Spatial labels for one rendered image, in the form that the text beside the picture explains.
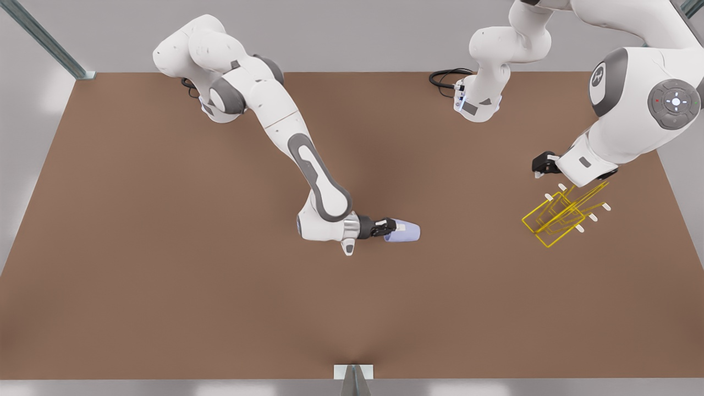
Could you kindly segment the pale blue cup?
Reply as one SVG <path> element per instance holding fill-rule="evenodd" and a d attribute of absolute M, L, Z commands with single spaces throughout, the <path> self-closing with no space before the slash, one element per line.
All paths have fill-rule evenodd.
<path fill-rule="evenodd" d="M 385 241 L 390 243 L 404 243 L 405 241 L 417 241 L 420 238 L 420 226 L 405 222 L 399 219 L 394 219 L 395 230 L 384 236 Z"/>

